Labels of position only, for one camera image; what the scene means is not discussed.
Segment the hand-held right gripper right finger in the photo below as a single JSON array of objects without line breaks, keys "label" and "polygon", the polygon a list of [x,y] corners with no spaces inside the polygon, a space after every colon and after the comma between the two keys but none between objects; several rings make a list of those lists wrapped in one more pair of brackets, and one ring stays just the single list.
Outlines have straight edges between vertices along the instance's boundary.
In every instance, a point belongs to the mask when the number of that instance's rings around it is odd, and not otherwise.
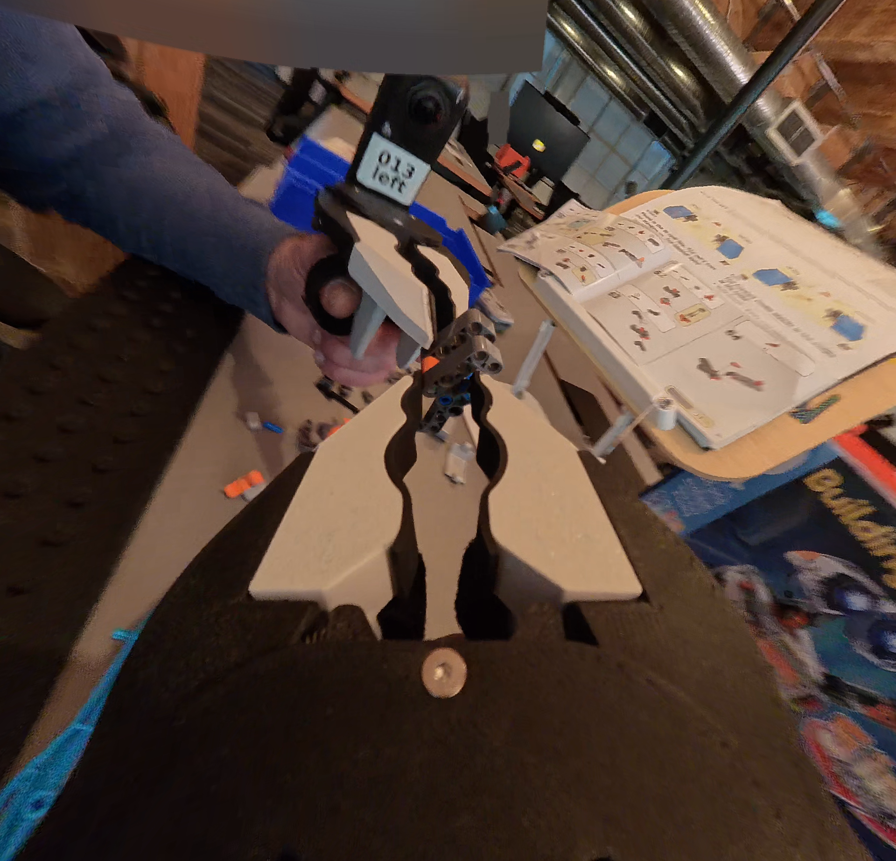
[{"label": "hand-held right gripper right finger", "polygon": [[497,596],[507,606],[639,598],[642,583],[575,445],[508,385],[482,385],[484,421],[503,443],[486,500]]}]

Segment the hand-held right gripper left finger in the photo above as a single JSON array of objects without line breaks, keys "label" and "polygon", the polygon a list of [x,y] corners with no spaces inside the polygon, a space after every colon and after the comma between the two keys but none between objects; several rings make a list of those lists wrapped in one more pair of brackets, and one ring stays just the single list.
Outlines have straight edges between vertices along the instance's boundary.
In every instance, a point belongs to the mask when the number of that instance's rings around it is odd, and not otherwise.
[{"label": "hand-held right gripper left finger", "polygon": [[384,608],[409,596],[419,551],[405,480],[421,406],[420,380],[405,376],[308,458],[252,598]]}]

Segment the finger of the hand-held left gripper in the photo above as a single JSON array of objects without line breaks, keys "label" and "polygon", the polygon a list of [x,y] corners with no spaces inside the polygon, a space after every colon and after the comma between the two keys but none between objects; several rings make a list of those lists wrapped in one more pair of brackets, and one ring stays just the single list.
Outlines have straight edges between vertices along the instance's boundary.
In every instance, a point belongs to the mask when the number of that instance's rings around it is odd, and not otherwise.
[{"label": "finger of the hand-held left gripper", "polygon": [[349,257],[348,273],[361,290],[350,327],[350,350],[364,358],[376,333],[389,320],[399,331],[396,362],[408,369],[434,339],[429,289],[398,253],[392,233],[362,233]]},{"label": "finger of the hand-held left gripper", "polygon": [[468,282],[443,246],[411,241],[409,265],[409,341],[431,346],[468,310]]}]

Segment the grey orange brick assembly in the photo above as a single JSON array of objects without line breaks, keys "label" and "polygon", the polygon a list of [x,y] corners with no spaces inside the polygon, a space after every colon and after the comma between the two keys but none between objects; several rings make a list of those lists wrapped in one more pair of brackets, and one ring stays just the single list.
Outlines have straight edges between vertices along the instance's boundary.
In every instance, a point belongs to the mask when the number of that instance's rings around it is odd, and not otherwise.
[{"label": "grey orange brick assembly", "polygon": [[421,418],[420,432],[436,436],[470,405],[479,376],[502,371],[496,340],[494,322],[476,308],[466,310],[437,336],[421,362],[422,393],[432,403]]}]

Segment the person's left forearm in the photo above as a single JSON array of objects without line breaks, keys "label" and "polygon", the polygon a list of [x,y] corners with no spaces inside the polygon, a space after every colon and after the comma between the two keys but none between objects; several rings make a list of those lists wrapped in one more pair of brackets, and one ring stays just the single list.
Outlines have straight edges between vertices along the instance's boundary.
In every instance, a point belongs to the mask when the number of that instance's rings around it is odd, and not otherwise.
[{"label": "person's left forearm", "polygon": [[6,8],[1,183],[283,331],[265,278],[294,231],[154,121],[74,26]]}]

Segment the person's left hand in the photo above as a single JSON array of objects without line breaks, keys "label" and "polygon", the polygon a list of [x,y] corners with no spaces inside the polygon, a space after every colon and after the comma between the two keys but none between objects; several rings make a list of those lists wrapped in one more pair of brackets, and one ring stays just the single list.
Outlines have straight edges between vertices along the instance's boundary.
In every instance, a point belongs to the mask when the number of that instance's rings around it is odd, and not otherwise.
[{"label": "person's left hand", "polygon": [[367,388],[398,370],[400,332],[386,320],[364,356],[356,359],[349,338],[333,336],[319,327],[305,303],[306,281],[313,265],[334,251],[330,240],[318,233],[298,233],[285,239],[267,267],[267,295],[276,322],[313,351],[324,376],[350,387]]}]

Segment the grey orange brick cluster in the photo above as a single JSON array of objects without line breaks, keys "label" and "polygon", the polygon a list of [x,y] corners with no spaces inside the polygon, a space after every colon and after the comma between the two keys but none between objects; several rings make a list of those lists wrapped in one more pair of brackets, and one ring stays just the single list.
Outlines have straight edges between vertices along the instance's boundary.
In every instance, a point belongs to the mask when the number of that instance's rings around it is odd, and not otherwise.
[{"label": "grey orange brick cluster", "polygon": [[295,442],[297,454],[316,452],[324,441],[350,421],[350,417],[332,418],[326,421],[306,419],[297,429]]}]

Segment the black long beam brick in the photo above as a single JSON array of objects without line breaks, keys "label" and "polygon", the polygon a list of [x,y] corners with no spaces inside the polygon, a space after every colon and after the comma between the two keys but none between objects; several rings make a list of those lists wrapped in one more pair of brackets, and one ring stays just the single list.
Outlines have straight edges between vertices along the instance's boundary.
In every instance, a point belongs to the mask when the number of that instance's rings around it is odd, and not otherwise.
[{"label": "black long beam brick", "polygon": [[335,382],[328,377],[321,376],[315,382],[315,389],[327,400],[339,404],[348,410],[353,416],[359,411],[359,408],[352,402],[355,396],[355,389],[344,386]]}]

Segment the blue plastic bin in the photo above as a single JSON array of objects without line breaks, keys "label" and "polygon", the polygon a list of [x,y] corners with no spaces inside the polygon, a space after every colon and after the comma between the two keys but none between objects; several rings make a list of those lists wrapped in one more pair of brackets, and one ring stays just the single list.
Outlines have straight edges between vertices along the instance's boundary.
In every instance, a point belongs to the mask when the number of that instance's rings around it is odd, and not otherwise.
[{"label": "blue plastic bin", "polygon": [[[310,232],[318,193],[342,182],[349,169],[349,160],[329,145],[308,136],[299,138],[270,201],[272,213],[295,229]],[[444,247],[465,267],[469,274],[469,303],[475,304],[492,287],[492,281],[465,231],[450,227],[443,217],[419,202],[414,202],[409,212],[437,231]]]}]

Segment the black monitor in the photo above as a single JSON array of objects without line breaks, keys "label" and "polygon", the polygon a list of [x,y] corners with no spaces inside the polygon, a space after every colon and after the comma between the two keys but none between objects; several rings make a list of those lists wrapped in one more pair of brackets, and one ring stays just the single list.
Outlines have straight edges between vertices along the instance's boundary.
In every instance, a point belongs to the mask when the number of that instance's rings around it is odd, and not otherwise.
[{"label": "black monitor", "polygon": [[529,81],[521,83],[510,106],[507,143],[530,160],[532,180],[558,185],[587,147],[587,132],[570,114],[549,93]]}]

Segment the dark blue robot kit box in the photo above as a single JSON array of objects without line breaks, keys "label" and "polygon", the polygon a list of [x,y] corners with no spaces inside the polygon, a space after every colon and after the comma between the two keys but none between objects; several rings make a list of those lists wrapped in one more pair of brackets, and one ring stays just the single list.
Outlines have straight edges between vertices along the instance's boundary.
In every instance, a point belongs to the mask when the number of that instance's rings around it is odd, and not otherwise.
[{"label": "dark blue robot kit box", "polygon": [[894,448],[865,428],[744,482],[670,474],[643,504],[742,614],[801,743],[874,859],[895,849]]}]

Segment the black ceiling pole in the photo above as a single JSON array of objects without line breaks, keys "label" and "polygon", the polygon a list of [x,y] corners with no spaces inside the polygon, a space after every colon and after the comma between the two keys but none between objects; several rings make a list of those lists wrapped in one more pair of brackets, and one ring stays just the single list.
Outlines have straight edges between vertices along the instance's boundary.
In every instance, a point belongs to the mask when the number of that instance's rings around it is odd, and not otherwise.
[{"label": "black ceiling pole", "polygon": [[694,176],[707,157],[717,149],[781,72],[812,42],[812,39],[846,1],[814,0],[812,2],[805,14],[790,28],[764,63],[738,90],[726,109],[702,134],[689,155],[678,164],[676,171],[668,176],[666,182],[662,184],[663,189],[680,189]]}]

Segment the blue plastic brick tool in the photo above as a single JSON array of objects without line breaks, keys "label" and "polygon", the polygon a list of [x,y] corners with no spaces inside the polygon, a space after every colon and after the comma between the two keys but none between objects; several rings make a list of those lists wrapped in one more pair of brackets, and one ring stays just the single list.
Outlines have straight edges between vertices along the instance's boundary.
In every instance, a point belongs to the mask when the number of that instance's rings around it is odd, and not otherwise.
[{"label": "blue plastic brick tool", "polygon": [[33,757],[1,792],[1,858],[13,860],[44,820],[81,761],[127,657],[150,620],[112,634],[118,653],[73,721]]}]

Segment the silver ventilation duct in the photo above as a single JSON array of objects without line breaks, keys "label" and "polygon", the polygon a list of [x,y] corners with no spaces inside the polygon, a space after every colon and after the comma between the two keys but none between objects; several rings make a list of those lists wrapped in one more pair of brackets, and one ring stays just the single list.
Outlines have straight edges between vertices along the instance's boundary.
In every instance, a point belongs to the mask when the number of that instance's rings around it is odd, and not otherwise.
[{"label": "silver ventilation duct", "polygon": [[713,0],[577,0],[616,38],[696,134],[758,69]]}]

